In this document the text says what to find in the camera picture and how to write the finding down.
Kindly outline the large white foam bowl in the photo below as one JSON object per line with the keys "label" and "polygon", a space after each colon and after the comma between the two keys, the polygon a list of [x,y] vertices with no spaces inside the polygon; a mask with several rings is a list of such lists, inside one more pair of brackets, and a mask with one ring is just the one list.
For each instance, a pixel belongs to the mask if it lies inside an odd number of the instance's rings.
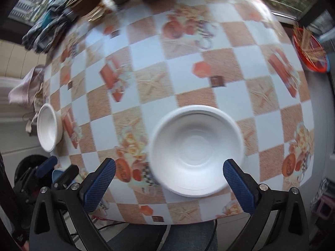
{"label": "large white foam bowl", "polygon": [[184,197],[207,197],[227,186],[223,164],[245,158],[244,137],[237,122],[207,105],[175,109],[159,120],[148,145],[155,180]]}

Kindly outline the blue plastic plate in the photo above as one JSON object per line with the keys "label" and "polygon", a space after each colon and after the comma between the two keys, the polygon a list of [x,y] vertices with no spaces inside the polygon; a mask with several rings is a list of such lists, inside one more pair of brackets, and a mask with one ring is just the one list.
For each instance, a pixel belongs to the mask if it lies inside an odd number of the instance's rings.
{"label": "blue plastic plate", "polygon": [[52,172],[52,183],[54,184],[64,172],[64,169],[54,169]]}

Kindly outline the white washing machine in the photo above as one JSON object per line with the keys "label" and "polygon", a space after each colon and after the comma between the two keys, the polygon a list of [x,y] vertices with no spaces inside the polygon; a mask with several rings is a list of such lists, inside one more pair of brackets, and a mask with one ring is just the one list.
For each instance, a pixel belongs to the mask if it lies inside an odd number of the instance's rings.
{"label": "white washing machine", "polygon": [[18,164],[27,156],[43,155],[50,157],[45,152],[36,136],[26,132],[26,124],[33,116],[33,108],[24,108],[10,104],[9,92],[22,80],[18,78],[1,77],[1,155],[5,171],[11,185],[14,185],[14,175]]}

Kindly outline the small white foam bowl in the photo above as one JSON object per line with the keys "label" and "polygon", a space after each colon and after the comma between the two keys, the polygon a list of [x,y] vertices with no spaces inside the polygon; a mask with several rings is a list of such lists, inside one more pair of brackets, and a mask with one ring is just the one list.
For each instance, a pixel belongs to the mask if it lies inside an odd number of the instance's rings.
{"label": "small white foam bowl", "polygon": [[59,112],[45,103],[37,117],[37,137],[41,147],[46,152],[52,152],[62,139],[63,125]]}

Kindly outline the beige mesh bag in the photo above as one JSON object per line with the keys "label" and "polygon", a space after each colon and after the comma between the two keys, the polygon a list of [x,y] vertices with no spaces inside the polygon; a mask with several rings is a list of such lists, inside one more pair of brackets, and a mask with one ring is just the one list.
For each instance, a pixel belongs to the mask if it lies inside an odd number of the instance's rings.
{"label": "beige mesh bag", "polygon": [[37,118],[39,112],[44,104],[44,98],[42,93],[37,93],[34,96],[33,108],[34,114],[32,118],[29,118],[26,124],[26,133],[31,136],[37,136]]}

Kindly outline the pink cloth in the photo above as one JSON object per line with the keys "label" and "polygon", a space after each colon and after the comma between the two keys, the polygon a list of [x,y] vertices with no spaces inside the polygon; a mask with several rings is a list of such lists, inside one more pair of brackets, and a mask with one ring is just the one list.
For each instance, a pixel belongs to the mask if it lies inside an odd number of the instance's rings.
{"label": "pink cloth", "polygon": [[32,68],[21,82],[8,95],[9,103],[29,109],[33,106],[35,95],[40,91],[44,80],[43,65]]}

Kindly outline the grey plaid towel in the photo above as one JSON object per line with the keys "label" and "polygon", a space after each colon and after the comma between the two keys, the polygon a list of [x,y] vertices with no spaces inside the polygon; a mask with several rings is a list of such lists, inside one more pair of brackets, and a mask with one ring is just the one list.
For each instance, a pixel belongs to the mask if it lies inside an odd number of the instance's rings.
{"label": "grey plaid towel", "polygon": [[26,50],[47,54],[78,19],[68,6],[70,0],[57,0],[47,7],[40,20],[23,36]]}

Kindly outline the brown glass jar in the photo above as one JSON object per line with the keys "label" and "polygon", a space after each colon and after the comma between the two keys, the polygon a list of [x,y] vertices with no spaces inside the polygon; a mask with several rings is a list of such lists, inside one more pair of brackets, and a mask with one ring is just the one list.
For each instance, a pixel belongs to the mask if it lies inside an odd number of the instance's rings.
{"label": "brown glass jar", "polygon": [[106,15],[112,13],[103,0],[68,0],[66,7],[72,10],[80,18],[88,22],[97,22]]}

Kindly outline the red basket with sticks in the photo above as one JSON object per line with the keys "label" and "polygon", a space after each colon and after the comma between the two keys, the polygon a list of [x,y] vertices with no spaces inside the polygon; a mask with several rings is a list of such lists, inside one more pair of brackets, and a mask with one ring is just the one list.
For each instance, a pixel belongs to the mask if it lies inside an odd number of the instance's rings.
{"label": "red basket with sticks", "polygon": [[329,61],[326,52],[310,30],[295,24],[292,42],[304,70],[322,74],[328,72]]}

